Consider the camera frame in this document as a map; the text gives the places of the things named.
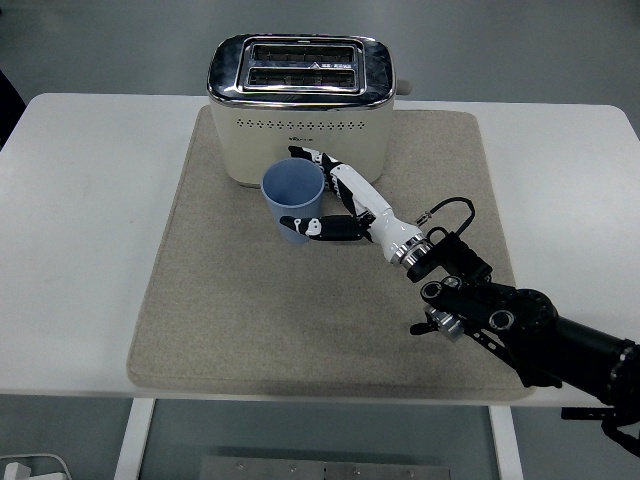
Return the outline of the white and black hand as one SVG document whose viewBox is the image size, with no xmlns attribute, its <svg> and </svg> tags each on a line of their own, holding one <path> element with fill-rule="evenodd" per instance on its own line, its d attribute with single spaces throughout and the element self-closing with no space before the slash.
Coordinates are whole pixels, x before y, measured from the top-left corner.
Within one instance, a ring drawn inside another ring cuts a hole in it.
<svg viewBox="0 0 640 480">
<path fill-rule="evenodd" d="M 387 261 L 405 268 L 414 266 L 430 250 L 426 235 L 418 227 L 396 218 L 390 204 L 353 167 L 305 147 L 291 146 L 289 152 L 320 167 L 325 186 L 341 200 L 348 213 L 283 216 L 280 218 L 283 226 L 318 241 L 365 238 L 382 247 Z"/>
</svg>

